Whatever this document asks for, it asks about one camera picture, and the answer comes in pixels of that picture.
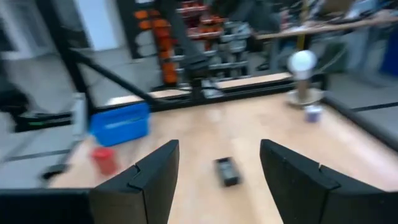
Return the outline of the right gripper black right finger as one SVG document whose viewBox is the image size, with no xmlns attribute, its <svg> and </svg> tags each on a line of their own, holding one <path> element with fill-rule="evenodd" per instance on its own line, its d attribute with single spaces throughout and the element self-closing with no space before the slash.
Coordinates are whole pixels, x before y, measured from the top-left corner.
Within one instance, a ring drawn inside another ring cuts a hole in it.
<svg viewBox="0 0 398 224">
<path fill-rule="evenodd" d="M 377 223 L 382 191 L 270 139 L 260 146 L 263 173 L 284 223 Z"/>
</svg>

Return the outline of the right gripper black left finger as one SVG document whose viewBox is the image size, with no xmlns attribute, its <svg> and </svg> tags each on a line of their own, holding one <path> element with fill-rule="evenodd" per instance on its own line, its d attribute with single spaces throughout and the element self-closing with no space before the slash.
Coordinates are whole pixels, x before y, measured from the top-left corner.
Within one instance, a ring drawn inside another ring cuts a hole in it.
<svg viewBox="0 0 398 224">
<path fill-rule="evenodd" d="M 178 178 L 179 141 L 170 140 L 90 192 L 95 223 L 163 224 Z"/>
</svg>

